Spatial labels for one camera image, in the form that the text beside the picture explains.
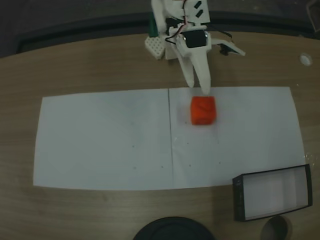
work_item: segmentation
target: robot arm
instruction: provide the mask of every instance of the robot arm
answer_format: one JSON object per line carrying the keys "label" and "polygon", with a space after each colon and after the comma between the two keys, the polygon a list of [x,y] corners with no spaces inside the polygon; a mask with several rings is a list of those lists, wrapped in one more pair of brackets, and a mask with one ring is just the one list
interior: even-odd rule
{"label": "robot arm", "polygon": [[[245,56],[232,42],[211,39],[207,26],[203,25],[210,22],[207,0],[151,0],[151,5],[165,58],[178,58],[189,87],[194,86],[195,70],[203,94],[209,94],[211,75],[207,53],[212,45],[220,46],[220,52],[226,56],[229,53]],[[176,24],[168,25],[168,18]]]}

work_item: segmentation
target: orange foam block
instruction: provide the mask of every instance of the orange foam block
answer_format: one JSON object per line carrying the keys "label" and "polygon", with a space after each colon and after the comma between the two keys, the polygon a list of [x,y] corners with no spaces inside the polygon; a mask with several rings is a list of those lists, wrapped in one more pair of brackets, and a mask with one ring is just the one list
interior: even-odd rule
{"label": "orange foam block", "polygon": [[210,125],[217,118],[216,101],[213,96],[194,96],[190,110],[193,125]]}

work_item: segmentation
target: cable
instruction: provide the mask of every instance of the cable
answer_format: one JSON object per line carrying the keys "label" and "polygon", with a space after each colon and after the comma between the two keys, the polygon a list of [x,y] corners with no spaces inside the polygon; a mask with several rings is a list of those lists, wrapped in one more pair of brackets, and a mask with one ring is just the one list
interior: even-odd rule
{"label": "cable", "polygon": [[181,25],[179,27],[179,29],[175,32],[175,34],[173,34],[172,36],[168,36],[166,37],[164,40],[168,43],[174,44],[176,45],[175,42],[170,41],[169,39],[172,39],[174,37],[176,37],[178,34],[180,34],[182,32],[182,30],[187,26],[188,24],[188,20],[187,20],[187,15],[186,15],[186,10],[185,10],[185,5],[186,5],[187,0],[183,0],[183,4],[182,4],[182,9],[183,9],[183,25]]}
{"label": "cable", "polygon": [[231,42],[233,42],[233,38],[232,38],[232,34],[231,34],[231,33],[226,32],[226,31],[221,31],[221,30],[219,30],[218,28],[216,28],[213,24],[209,24],[209,26],[210,26],[211,28],[213,28],[214,30],[216,30],[217,32],[222,33],[222,34],[228,36],[229,38],[231,38]]}

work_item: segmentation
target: small white object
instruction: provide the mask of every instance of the small white object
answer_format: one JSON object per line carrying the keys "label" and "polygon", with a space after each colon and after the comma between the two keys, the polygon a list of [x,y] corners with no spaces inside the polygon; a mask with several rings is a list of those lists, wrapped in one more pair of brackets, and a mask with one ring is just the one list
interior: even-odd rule
{"label": "small white object", "polygon": [[160,60],[165,53],[165,47],[160,37],[147,37],[144,41],[145,48],[157,59]]}
{"label": "small white object", "polygon": [[299,58],[300,62],[307,67],[311,66],[313,63],[312,57],[307,53],[302,53]]}

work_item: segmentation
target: paper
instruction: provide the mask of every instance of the paper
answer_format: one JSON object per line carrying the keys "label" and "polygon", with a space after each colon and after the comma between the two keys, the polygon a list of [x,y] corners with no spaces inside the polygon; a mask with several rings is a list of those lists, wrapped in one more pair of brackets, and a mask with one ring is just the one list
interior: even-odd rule
{"label": "paper", "polygon": [[33,184],[92,190],[227,185],[248,172],[305,163],[288,87],[217,87],[217,121],[190,122],[199,88],[45,97]]}
{"label": "paper", "polygon": [[43,98],[33,184],[92,190],[172,189],[168,90]]}
{"label": "paper", "polygon": [[232,184],[248,172],[305,163],[298,116],[289,87],[217,87],[217,120],[193,126],[199,88],[169,90],[174,188]]}

